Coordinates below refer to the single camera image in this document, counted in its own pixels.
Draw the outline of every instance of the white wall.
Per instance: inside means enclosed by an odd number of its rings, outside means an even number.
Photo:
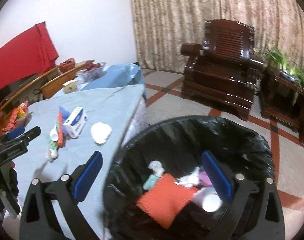
[[[0,11],[0,47],[43,21],[57,64],[70,57],[107,65],[137,61],[130,0],[8,0]]]

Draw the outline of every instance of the red cloth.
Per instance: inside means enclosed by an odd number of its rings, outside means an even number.
[[[176,185],[177,180],[164,174],[154,187],[137,201],[137,206],[149,214],[161,227],[168,229],[177,214],[190,202],[196,187],[186,188]]]
[[[48,70],[57,58],[45,22],[36,24],[0,48],[0,89]]]

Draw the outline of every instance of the white cup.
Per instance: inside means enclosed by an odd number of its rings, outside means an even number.
[[[196,192],[192,202],[207,212],[215,212],[223,204],[214,187],[204,187]]]

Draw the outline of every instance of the blue gripper pad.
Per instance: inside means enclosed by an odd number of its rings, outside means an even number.
[[[232,185],[208,152],[202,153],[201,163],[221,200],[232,202]]]
[[[9,132],[7,134],[7,139],[10,141],[10,140],[13,140],[15,139],[16,137],[20,136],[21,134],[23,134],[25,132],[25,127],[24,126],[20,126],[20,127],[17,127],[16,129],[12,130],[11,132]]]
[[[86,164],[80,165],[75,169],[73,174],[80,172],[80,174],[77,174],[78,179],[73,183],[74,188],[72,192],[76,202],[85,200],[102,166],[103,156],[100,152],[96,151]]]

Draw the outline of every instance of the tiled floor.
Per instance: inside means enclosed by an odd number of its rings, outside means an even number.
[[[150,124],[190,114],[215,115],[230,119],[262,135],[271,147],[286,229],[292,239],[304,223],[304,146],[298,134],[260,114],[257,96],[247,122],[195,101],[180,98],[183,75],[143,69],[147,88],[147,112]]]

